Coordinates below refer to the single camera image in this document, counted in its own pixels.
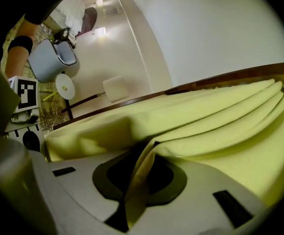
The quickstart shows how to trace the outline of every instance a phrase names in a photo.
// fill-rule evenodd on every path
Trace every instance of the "yellow fabric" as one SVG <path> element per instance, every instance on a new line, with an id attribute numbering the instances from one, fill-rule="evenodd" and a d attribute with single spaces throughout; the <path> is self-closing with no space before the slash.
<path id="1" fill-rule="evenodd" d="M 159 96 L 68 125 L 50 133 L 46 144 L 57 161 L 150 141 L 135 165 L 127 200 L 143 184 L 157 153 L 210 164 L 270 205 L 284 191 L 284 142 L 274 144 L 284 140 L 283 91 L 282 82 L 271 79 Z M 274 147 L 277 151 L 269 153 Z"/>
<path id="2" fill-rule="evenodd" d="M 152 135 L 159 135 L 189 122 L 209 116 L 262 91 L 274 79 L 230 88 L 203 90 L 185 96 L 167 98 L 137 112 L 101 115 L 72 124 L 46 136 L 51 161 L 82 158 L 133 146 Z"/>

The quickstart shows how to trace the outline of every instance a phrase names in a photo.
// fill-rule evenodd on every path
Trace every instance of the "black round object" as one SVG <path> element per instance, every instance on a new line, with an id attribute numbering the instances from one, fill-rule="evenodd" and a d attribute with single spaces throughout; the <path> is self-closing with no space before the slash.
<path id="1" fill-rule="evenodd" d="M 33 131 L 27 131 L 22 138 L 22 142 L 28 150 L 40 152 L 40 140 Z"/>

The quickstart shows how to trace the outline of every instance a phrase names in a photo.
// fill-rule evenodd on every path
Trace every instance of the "white lampshade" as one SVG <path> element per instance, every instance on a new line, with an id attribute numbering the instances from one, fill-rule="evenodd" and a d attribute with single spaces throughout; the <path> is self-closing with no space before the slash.
<path id="1" fill-rule="evenodd" d="M 116 76 L 103 81 L 104 90 L 110 102 L 126 98 L 129 95 L 123 76 Z"/>
<path id="2" fill-rule="evenodd" d="M 97 6 L 103 6 L 103 4 L 104 4 L 103 0 L 96 0 Z"/>
<path id="3" fill-rule="evenodd" d="M 105 27 L 95 29 L 96 37 L 105 37 L 106 36 L 106 29 Z"/>

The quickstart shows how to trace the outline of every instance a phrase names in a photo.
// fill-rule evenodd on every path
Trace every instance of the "light fixture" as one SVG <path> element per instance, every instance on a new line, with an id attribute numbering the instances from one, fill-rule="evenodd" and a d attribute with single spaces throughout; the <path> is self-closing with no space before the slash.
<path id="1" fill-rule="evenodd" d="M 88 101 L 90 101 L 94 98 L 97 98 L 99 96 L 102 96 L 102 95 L 106 95 L 108 100 L 111 103 L 113 103 L 115 101 L 119 101 L 119 100 L 129 96 L 129 91 L 126 87 L 126 83 L 125 83 L 124 77 L 122 75 L 115 76 L 115 77 L 112 77 L 108 80 L 103 81 L 103 86 L 104 86 L 103 92 L 100 92 L 96 95 L 89 96 L 88 98 L 83 99 L 82 104 L 85 103 L 85 102 L 88 102 Z M 72 104 L 65 109 L 61 109 L 61 111 L 59 111 L 58 114 L 64 113 L 64 112 L 68 111 L 69 109 L 72 109 L 72 108 L 74 108 L 74 107 L 76 107 L 80 104 L 81 104 L 81 102 Z"/>
<path id="2" fill-rule="evenodd" d="M 95 29 L 96 37 L 105 37 L 106 36 L 106 29 L 105 27 Z"/>
<path id="3" fill-rule="evenodd" d="M 104 4 L 103 0 L 96 0 L 97 6 L 103 6 L 103 4 Z"/>

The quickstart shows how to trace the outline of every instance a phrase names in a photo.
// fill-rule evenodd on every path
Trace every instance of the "floor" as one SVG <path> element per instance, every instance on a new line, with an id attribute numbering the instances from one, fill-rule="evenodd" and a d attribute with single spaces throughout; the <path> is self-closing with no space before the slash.
<path id="1" fill-rule="evenodd" d="M 3 58 L 0 62 L 1 69 L 4 71 L 6 62 L 7 62 L 7 50 L 10 42 L 15 38 L 18 28 L 23 19 L 19 20 L 19 22 L 9 31 L 6 36 L 6 41 L 3 45 Z M 41 41 L 44 39 L 54 40 L 54 36 L 46 26 L 40 26 L 38 32 L 33 40 L 33 48 L 34 49 Z M 28 62 L 25 64 L 25 68 L 22 74 L 24 77 L 35 78 L 32 69 Z M 55 89 L 55 80 L 52 80 L 48 83 L 40 83 L 39 82 L 39 91 L 38 93 L 38 101 L 39 101 L 39 112 L 40 112 L 40 125 L 41 130 L 44 135 L 50 133 L 53 130 L 53 125 L 57 125 L 59 123 L 66 122 L 70 120 L 68 114 L 65 114 L 63 119 L 58 118 L 56 115 L 57 107 L 61 106 L 63 108 L 66 107 L 65 100 L 60 95 L 55 95 L 47 101 L 43 102 L 43 98 L 47 97 L 50 93 L 52 93 Z"/>

